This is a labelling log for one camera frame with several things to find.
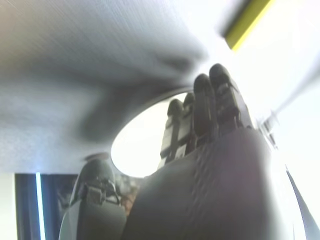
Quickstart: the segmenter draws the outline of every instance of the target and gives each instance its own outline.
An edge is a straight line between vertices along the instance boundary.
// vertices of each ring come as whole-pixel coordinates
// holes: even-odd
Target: vertical light
[[[38,212],[39,212],[40,238],[41,240],[46,240],[44,208],[43,208],[42,190],[41,190],[41,175],[39,172],[35,174],[35,181],[36,181],[36,197],[38,201]]]

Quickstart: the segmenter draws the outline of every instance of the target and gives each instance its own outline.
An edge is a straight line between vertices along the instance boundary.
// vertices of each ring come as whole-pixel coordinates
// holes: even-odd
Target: yellow object
[[[251,0],[226,34],[229,47],[237,51],[275,0]]]

